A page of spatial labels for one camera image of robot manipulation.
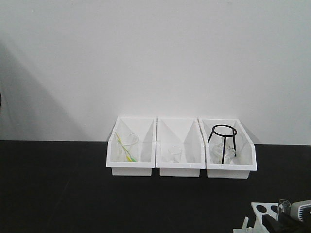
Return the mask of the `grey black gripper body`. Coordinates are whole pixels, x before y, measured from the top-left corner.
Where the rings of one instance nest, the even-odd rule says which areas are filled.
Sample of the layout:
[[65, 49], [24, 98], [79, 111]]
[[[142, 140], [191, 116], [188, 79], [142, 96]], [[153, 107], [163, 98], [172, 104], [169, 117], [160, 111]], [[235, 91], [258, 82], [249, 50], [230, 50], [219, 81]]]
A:
[[295, 202], [290, 208], [290, 220], [292, 221], [289, 233], [311, 232], [311, 201]]

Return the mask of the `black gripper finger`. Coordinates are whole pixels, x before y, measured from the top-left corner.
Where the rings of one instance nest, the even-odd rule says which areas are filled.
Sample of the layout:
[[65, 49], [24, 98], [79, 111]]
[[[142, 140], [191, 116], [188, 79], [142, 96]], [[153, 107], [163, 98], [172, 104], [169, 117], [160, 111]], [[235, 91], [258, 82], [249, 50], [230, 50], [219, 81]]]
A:
[[262, 216], [262, 224], [270, 233], [277, 233], [279, 231], [279, 222], [268, 214]]
[[298, 226], [298, 223], [285, 212], [279, 214], [278, 222], [281, 224], [280, 233], [293, 233]]

